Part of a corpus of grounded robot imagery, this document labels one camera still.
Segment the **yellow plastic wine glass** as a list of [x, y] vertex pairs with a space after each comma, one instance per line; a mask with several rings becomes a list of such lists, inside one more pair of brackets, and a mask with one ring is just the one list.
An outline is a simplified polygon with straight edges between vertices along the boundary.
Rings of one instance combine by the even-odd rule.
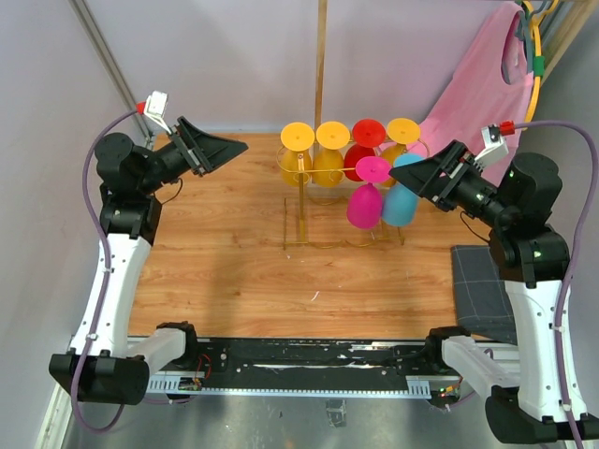
[[388, 143], [382, 145], [380, 156], [395, 167], [396, 159], [407, 153], [409, 144], [420, 138], [420, 127], [411, 119], [396, 118], [387, 124]]

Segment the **blue plastic wine glass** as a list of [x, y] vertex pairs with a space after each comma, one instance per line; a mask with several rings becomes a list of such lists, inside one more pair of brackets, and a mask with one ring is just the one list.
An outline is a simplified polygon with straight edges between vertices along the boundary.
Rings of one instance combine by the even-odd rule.
[[417, 203], [418, 196], [397, 181], [385, 196], [382, 219], [387, 225], [407, 226], [415, 218]]

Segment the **red plastic wine glass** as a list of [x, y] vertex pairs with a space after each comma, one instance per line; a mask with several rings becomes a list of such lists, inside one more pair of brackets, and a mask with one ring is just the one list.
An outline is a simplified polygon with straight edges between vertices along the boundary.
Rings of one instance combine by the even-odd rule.
[[386, 138], [385, 127], [375, 119], [365, 118], [357, 121], [352, 128], [355, 143], [344, 156], [344, 175], [350, 181], [362, 181], [356, 172], [357, 163], [364, 157], [376, 156], [375, 147]]

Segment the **magenta plastic wine glass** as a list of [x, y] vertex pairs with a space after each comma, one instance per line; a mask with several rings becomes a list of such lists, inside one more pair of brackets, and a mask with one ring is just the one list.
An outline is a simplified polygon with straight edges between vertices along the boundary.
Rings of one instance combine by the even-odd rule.
[[356, 228], [371, 229], [378, 225], [384, 205], [376, 184], [389, 179], [391, 165], [380, 156], [367, 156], [357, 162], [355, 170], [364, 184], [350, 196], [346, 217]]

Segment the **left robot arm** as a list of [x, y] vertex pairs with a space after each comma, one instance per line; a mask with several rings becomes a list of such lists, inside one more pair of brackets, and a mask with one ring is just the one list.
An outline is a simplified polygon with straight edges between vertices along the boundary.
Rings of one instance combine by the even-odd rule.
[[191, 172], [214, 172], [247, 151], [246, 143], [210, 135], [180, 117], [168, 144], [152, 151], [108, 127], [88, 156], [101, 179], [102, 207], [91, 218], [99, 236], [93, 286], [80, 326], [49, 373], [75, 402], [137, 405], [153, 375], [168, 364], [193, 368], [200, 359], [192, 324], [166, 322], [134, 345], [128, 324], [139, 278], [163, 209], [159, 189]]

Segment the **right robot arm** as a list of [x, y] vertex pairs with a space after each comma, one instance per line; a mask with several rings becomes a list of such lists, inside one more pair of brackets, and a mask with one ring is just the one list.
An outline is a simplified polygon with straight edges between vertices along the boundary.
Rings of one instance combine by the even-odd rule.
[[489, 227], [489, 252], [515, 319], [518, 375], [486, 355], [460, 326], [431, 330], [426, 367], [436, 374], [456, 371], [484, 399], [500, 442], [570, 441], [582, 447], [595, 440], [598, 420], [577, 388], [567, 327], [566, 278], [575, 256], [548, 224], [562, 189], [556, 164], [541, 154], [519, 154], [493, 185], [454, 141], [433, 157], [392, 168], [390, 175], [439, 210], [462, 209]]

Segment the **hanging yellow wine glass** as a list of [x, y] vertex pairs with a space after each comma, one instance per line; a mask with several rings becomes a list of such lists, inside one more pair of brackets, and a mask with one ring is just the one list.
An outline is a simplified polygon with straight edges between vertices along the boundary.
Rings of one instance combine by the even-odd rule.
[[314, 144], [314, 130], [307, 123], [293, 122], [283, 128], [280, 138], [285, 147], [281, 159], [282, 177], [288, 185], [298, 187], [300, 163], [305, 170], [313, 167], [309, 150]]

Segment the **pink cloth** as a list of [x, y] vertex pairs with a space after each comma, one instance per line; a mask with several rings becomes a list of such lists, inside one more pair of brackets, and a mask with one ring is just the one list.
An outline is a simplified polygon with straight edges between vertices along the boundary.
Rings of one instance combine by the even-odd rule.
[[421, 142], [408, 146], [435, 155], [452, 140], [473, 154], [485, 148], [481, 130], [491, 124], [525, 121], [533, 72], [527, 68], [524, 43], [516, 37], [522, 8], [502, 2], [483, 22], [451, 81], [420, 123]]

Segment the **yellow hanger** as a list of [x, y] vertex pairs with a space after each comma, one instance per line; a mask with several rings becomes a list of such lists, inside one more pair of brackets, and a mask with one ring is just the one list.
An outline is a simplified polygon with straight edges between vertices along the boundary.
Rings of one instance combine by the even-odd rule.
[[533, 73], [533, 88], [529, 106], [525, 115], [526, 122], [530, 122], [533, 119], [539, 101], [541, 80], [545, 74], [545, 58], [542, 53], [540, 25], [546, 16], [553, 13], [559, 3], [559, 0], [553, 0], [550, 1], [549, 6], [547, 7], [546, 1], [543, 1], [540, 8], [534, 9], [531, 1], [521, 2], [524, 8], [524, 18], [525, 24], [527, 26], [525, 36], [532, 40], [532, 54], [530, 56], [530, 62], [532, 63], [531, 71]]

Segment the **dark grey mat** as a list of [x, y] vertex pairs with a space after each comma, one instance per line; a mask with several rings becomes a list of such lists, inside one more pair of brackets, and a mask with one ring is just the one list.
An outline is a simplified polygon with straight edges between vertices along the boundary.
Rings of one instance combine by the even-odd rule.
[[489, 247], [456, 245], [451, 266], [458, 325], [477, 336], [517, 345], [514, 314]]

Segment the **wooden pole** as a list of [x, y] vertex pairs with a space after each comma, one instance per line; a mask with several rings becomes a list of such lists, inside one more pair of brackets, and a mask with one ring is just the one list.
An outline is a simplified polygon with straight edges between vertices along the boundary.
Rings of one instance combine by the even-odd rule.
[[318, 1], [317, 11], [317, 41], [316, 41], [316, 71], [314, 88], [314, 126], [318, 127], [322, 123], [324, 75], [325, 75], [325, 54], [327, 39], [327, 18], [328, 1]]

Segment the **wooden rack frame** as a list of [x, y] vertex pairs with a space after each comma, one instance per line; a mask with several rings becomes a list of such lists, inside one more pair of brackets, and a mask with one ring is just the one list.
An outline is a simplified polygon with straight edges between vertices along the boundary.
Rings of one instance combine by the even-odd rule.
[[544, 29], [542, 52], [545, 57], [545, 72], [540, 81], [541, 86], [548, 80], [597, 9], [598, 0], [559, 1], [554, 11], [541, 21]]

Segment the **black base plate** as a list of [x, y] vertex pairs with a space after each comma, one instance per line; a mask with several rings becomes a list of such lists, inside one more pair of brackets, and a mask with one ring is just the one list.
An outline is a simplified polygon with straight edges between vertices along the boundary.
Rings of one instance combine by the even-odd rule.
[[190, 369], [169, 364], [150, 393], [184, 395], [429, 398], [459, 378], [434, 366], [422, 340], [211, 338]]

